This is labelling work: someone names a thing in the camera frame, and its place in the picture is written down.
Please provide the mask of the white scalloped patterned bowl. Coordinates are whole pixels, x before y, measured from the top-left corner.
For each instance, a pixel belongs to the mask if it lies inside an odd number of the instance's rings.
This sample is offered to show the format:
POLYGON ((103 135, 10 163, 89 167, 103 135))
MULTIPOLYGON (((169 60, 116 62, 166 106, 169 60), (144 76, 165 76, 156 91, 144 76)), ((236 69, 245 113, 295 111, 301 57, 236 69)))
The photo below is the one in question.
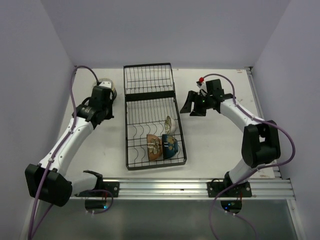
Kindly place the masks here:
POLYGON ((171 117, 167 116, 164 122, 164 130, 167 135, 172 135, 177 130, 177 123, 176 121, 171 117))

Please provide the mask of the dark blue floral bowl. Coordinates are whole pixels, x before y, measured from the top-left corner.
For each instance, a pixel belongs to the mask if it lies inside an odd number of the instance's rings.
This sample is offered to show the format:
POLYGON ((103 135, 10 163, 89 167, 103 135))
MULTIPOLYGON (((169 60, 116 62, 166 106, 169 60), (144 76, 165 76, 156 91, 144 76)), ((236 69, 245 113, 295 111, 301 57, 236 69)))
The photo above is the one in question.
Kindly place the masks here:
POLYGON ((165 160, 171 159, 179 151, 178 141, 171 135, 163 134, 161 136, 162 141, 162 154, 165 160))

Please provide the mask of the pink floral bowl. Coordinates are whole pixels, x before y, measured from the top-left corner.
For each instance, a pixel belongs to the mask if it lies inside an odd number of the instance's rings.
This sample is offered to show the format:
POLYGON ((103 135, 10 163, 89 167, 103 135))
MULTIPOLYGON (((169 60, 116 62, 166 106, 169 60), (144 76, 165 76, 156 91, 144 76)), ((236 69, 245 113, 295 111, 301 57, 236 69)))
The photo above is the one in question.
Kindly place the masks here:
POLYGON ((154 162, 163 155, 162 140, 154 134, 147 134, 146 140, 148 160, 154 162))

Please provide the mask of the teal white dotted bowl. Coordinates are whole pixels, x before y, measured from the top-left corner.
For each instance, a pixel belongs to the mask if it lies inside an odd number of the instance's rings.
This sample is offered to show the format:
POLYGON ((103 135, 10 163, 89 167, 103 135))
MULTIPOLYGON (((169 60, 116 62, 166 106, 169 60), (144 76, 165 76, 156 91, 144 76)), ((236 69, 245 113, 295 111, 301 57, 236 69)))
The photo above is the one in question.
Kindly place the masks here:
POLYGON ((117 91, 112 91, 111 94, 110 94, 110 103, 113 105, 114 104, 114 101, 115 99, 117 98, 117 91))

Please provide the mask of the yellow green patterned bowl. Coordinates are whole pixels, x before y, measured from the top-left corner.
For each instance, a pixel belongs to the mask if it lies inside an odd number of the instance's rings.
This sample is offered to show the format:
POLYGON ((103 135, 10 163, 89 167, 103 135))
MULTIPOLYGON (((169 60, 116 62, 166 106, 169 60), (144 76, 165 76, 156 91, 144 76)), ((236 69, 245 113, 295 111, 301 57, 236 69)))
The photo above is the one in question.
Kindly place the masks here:
POLYGON ((111 89, 112 92, 114 94, 116 94, 116 92, 117 92, 116 91, 116 87, 115 87, 114 82, 111 79, 109 79, 109 78, 100 78, 98 81, 99 81, 99 86, 111 89))

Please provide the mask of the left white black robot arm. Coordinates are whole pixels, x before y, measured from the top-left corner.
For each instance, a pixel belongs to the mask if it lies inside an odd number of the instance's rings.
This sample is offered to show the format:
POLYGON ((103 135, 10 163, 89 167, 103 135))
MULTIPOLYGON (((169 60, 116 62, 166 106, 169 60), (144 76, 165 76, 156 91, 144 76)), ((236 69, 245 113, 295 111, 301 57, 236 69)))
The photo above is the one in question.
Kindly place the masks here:
POLYGON ((85 170, 73 180, 65 176, 84 140, 104 120, 114 117, 116 96, 114 83, 104 78, 92 88, 91 96, 76 107, 68 127, 52 150, 37 165, 29 164, 25 169, 31 197, 62 207, 71 196, 82 192, 89 192, 95 197, 103 193, 103 176, 100 173, 85 170))

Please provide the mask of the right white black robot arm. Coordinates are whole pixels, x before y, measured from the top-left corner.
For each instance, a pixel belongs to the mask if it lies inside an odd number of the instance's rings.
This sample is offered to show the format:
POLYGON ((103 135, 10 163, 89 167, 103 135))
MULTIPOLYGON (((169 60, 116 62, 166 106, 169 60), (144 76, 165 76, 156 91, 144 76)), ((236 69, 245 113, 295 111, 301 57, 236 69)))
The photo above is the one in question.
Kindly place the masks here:
POLYGON ((201 77, 196 84, 199 91, 188 92, 180 113, 204 117, 207 110, 212 109, 231 120, 243 133, 241 160, 224 175, 222 182, 211 184, 214 190, 232 197, 241 190, 240 184, 247 182, 250 174, 280 157, 278 129, 272 120, 255 119, 234 94, 225 93, 219 79, 205 81, 201 77))

